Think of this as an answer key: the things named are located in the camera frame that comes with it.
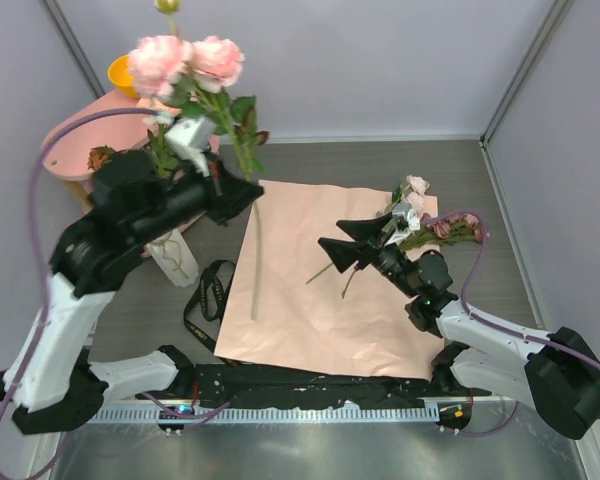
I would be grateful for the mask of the peach peony flower stem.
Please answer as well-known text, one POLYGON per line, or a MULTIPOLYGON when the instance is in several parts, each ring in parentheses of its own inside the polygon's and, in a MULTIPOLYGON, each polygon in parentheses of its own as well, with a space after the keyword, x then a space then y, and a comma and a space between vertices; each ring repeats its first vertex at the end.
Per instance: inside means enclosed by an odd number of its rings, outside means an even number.
POLYGON ((180 114, 180 110, 150 99, 140 99, 136 106, 158 112, 157 115, 149 115, 144 119, 148 126, 146 149, 150 152, 156 174, 162 178, 173 179, 180 168, 180 160, 168 144, 165 135, 180 114))

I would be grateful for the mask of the black ribbon gold lettering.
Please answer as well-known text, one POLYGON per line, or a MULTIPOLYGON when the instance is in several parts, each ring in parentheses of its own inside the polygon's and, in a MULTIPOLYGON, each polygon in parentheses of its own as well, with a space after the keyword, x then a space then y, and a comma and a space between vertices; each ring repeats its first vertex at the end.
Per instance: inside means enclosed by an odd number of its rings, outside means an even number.
POLYGON ((230 260, 219 259, 205 268, 199 277, 198 285, 184 307, 182 320, 185 329, 210 353, 215 354, 217 340, 196 326, 190 315, 196 308, 207 322, 218 321, 222 324, 228 298, 231 291, 236 264, 230 260), (219 278, 219 271, 228 265, 232 270, 227 284, 219 278))

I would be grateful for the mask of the pink wrapping paper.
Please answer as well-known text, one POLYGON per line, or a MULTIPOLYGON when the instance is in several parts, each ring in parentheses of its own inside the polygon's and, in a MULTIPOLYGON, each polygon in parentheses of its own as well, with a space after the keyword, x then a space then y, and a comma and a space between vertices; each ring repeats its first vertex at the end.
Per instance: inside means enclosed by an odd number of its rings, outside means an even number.
POLYGON ((360 377, 428 380, 442 339, 418 331, 408 298, 368 267, 348 279, 317 241, 344 238, 341 219, 368 219, 388 192, 262 181, 246 227, 216 356, 360 377))

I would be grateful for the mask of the mauve rose flower stem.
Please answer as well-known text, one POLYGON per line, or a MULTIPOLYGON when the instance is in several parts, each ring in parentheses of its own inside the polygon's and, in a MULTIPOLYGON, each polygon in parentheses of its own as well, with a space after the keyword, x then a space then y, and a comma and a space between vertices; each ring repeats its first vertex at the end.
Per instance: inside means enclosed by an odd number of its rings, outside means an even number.
POLYGON ((490 236, 477 217, 470 213, 449 211, 436 218, 424 213, 419 218, 419 226, 419 230, 396 242, 403 256, 413 262, 434 246, 469 241, 483 244, 490 236))

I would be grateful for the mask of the pink peony flower stem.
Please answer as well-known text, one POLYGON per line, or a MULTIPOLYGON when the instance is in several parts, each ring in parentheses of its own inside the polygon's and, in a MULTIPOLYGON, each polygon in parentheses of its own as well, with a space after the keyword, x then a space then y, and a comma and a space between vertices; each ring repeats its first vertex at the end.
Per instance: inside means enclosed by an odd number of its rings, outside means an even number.
POLYGON ((129 53, 133 88, 152 104, 210 120, 218 135, 229 138, 238 166, 250 180, 263 170, 254 149, 268 141, 269 132, 258 127, 254 95, 233 98, 228 92, 243 72, 242 50, 233 40, 213 35, 184 39, 174 20, 178 1, 156 1, 154 7, 167 18, 170 32, 141 38, 129 53))

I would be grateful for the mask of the brown rose flower stem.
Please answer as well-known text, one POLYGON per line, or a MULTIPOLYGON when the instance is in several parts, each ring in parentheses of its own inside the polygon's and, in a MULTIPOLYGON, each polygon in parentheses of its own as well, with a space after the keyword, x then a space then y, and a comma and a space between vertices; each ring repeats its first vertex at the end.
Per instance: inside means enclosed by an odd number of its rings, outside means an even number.
POLYGON ((92 172, 98 171, 111 160, 111 156, 115 153, 116 150, 108 145, 92 148, 87 160, 88 169, 92 172))

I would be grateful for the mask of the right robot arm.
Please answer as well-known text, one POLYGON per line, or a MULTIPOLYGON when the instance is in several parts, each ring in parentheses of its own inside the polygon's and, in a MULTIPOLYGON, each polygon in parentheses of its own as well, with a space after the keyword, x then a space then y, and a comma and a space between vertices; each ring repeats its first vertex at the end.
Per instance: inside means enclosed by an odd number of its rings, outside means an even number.
POLYGON ((579 440, 600 420, 600 362, 581 335, 562 327, 522 327, 471 306, 451 292, 444 257, 427 250, 410 260, 398 243, 412 233, 413 213, 340 220, 347 240, 321 237, 320 247, 341 273, 374 267, 410 298, 414 326, 447 340, 431 380, 445 395, 467 387, 500 394, 534 409, 562 436, 579 440))

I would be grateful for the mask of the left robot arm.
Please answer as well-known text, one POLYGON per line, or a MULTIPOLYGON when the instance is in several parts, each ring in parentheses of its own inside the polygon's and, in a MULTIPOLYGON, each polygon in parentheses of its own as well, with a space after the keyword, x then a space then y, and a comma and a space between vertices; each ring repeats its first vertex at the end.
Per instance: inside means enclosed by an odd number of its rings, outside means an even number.
POLYGON ((0 400, 12 390, 12 421, 24 435, 69 432, 105 405, 144 392, 173 399, 193 385, 192 362, 172 345, 138 358, 91 363, 86 341, 147 244, 200 214, 226 224, 261 197, 261 185, 234 176, 211 152, 210 173, 188 165, 159 177, 148 152, 110 155, 92 176, 93 209, 60 236, 43 268, 49 298, 20 352, 0 371, 0 400))

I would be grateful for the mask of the white ribbed vase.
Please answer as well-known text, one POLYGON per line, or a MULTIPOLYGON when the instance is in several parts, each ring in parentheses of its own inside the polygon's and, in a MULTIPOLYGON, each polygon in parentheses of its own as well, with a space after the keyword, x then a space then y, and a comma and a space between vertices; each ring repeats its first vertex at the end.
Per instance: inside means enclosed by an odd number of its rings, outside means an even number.
POLYGON ((178 229, 148 243, 146 250, 175 286, 187 287, 198 279, 199 265, 178 229))

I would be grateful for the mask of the orange plastic bowl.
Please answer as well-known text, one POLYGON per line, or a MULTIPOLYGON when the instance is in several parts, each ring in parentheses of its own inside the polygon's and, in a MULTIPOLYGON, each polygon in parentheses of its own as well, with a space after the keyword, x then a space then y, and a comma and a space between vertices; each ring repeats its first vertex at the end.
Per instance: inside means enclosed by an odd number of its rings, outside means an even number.
POLYGON ((127 97, 139 99, 140 95, 133 86, 133 78, 128 69, 128 55, 122 55, 115 59, 108 67, 107 76, 117 91, 127 97))

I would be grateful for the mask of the pink three-tier shelf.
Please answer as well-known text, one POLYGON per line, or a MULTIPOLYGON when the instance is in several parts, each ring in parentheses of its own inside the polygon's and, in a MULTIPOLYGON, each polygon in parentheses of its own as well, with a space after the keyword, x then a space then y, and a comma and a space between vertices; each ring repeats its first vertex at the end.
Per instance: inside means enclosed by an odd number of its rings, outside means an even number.
MULTIPOLYGON (((151 105, 146 99, 137 100, 112 91, 69 117, 54 128, 43 141, 43 146, 51 137, 70 123, 87 115, 104 110, 126 107, 147 107, 163 109, 159 102, 151 105)), ((156 125, 149 125, 142 114, 116 115, 101 118, 83 125, 59 140, 44 160, 49 173, 59 179, 77 200, 83 213, 91 210, 88 198, 91 192, 92 170, 88 168, 89 154, 94 147, 109 146, 114 150, 139 148, 147 143, 147 130, 156 131, 156 125)))

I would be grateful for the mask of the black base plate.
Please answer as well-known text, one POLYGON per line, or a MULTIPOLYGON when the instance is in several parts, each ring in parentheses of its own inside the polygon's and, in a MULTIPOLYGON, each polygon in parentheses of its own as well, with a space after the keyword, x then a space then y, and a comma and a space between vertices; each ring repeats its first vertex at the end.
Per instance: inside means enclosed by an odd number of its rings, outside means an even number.
POLYGON ((234 409, 324 410, 351 402, 363 410, 422 407, 426 398, 486 396, 446 374, 431 380, 327 375, 264 365, 202 364, 190 390, 203 407, 228 403, 234 409))

